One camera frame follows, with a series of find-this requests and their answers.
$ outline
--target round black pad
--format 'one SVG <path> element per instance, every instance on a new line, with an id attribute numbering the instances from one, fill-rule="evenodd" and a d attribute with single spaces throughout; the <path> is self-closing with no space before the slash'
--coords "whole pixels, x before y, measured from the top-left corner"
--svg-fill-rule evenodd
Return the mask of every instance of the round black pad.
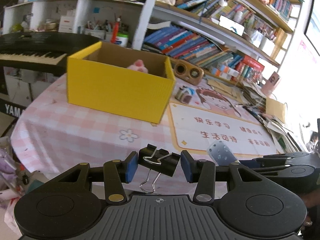
<path id="1" fill-rule="evenodd" d="M 91 192 L 32 193 L 16 204 L 14 216 L 21 232 L 39 239 L 66 239 L 91 227 L 101 213 Z"/>
<path id="2" fill-rule="evenodd" d="M 297 195 L 277 184 L 259 181 L 244 182 L 225 194 L 218 213 L 238 232 L 272 238 L 300 229 L 307 210 Z"/>
<path id="3" fill-rule="evenodd" d="M 260 216 L 273 216 L 283 209 L 281 200 L 269 195 L 252 196 L 245 205 L 252 213 Z"/>
<path id="4" fill-rule="evenodd" d="M 57 217 L 67 214 L 73 209 L 74 202 L 66 196 L 46 197 L 38 203 L 38 211 L 49 217 Z"/>

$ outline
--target plastic container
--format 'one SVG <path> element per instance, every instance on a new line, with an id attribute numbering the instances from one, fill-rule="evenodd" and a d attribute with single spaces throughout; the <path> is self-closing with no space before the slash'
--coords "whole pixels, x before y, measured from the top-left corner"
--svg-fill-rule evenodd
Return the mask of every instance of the plastic container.
<path id="1" fill-rule="evenodd" d="M 106 38 L 105 41 L 106 42 L 110 42 L 112 38 L 112 33 L 106 33 Z M 129 35 L 128 34 L 124 34 L 124 33 L 118 33 L 117 37 L 116 37 L 116 42 L 114 44 L 117 44 L 121 47 L 127 47 L 128 45 L 128 41 L 129 41 Z"/>
<path id="2" fill-rule="evenodd" d="M 84 29 L 84 34 L 91 35 L 93 37 L 97 37 L 99 39 L 104 40 L 106 36 L 106 31 Z"/>
<path id="3" fill-rule="evenodd" d="M 259 49 L 261 49 L 268 56 L 271 56 L 274 48 L 275 44 L 271 40 L 269 40 L 267 37 L 262 38 Z"/>

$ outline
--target blue gripper pad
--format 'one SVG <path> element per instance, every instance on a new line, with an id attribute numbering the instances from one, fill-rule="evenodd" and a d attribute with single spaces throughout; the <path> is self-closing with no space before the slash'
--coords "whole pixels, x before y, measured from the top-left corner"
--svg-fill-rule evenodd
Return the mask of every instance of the blue gripper pad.
<path id="1" fill-rule="evenodd" d="M 190 161 L 187 159 L 187 157 L 185 156 L 185 154 L 182 152 L 180 155 L 180 163 L 181 163 L 181 167 L 184 173 L 184 176 L 186 177 L 187 182 L 192 183 L 192 179 L 193 179 L 193 174 L 191 171 L 191 163 Z"/>
<path id="2" fill-rule="evenodd" d="M 125 183 L 130 183 L 133 180 L 133 177 L 138 169 L 138 154 L 130 154 L 126 160 L 126 172 L 125 172 Z"/>

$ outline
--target binder clip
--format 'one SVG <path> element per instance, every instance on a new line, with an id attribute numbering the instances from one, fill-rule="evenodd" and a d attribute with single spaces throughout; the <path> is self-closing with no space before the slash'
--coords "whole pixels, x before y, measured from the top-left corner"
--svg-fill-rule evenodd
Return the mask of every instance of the binder clip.
<path id="1" fill-rule="evenodd" d="M 172 177 L 174 171 L 180 160 L 180 155 L 176 153 L 169 153 L 164 149 L 157 150 L 156 146 L 148 144 L 147 147 L 139 151 L 138 164 L 149 168 L 149 173 L 147 179 L 140 184 L 140 188 L 145 193 L 153 193 L 155 188 L 156 180 L 159 178 L 160 174 L 164 174 Z M 145 190 L 142 185 L 149 181 L 151 170 L 157 171 L 158 174 L 152 182 L 152 190 Z"/>

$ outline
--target poster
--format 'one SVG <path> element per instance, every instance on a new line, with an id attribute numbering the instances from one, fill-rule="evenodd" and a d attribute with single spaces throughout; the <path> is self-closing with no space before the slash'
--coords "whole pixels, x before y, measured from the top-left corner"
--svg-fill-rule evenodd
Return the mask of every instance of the poster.
<path id="1" fill-rule="evenodd" d="M 236 100 L 232 100 L 214 91 L 204 79 L 199 83 L 198 86 L 193 86 L 181 79 L 177 79 L 177 84 L 171 97 L 172 102 L 178 103 L 178 101 L 174 98 L 174 95 L 177 93 L 179 87 L 182 86 L 187 86 L 195 91 L 195 94 L 193 95 L 189 106 L 193 106 L 216 114 L 233 117 L 235 119 L 260 124 L 257 119 L 255 119 L 245 109 L 239 106 L 239 103 Z"/>
<path id="2" fill-rule="evenodd" d="M 222 140 L 233 154 L 276 154 L 272 138 L 260 124 L 171 102 L 176 143 L 180 148 L 206 152 Z"/>

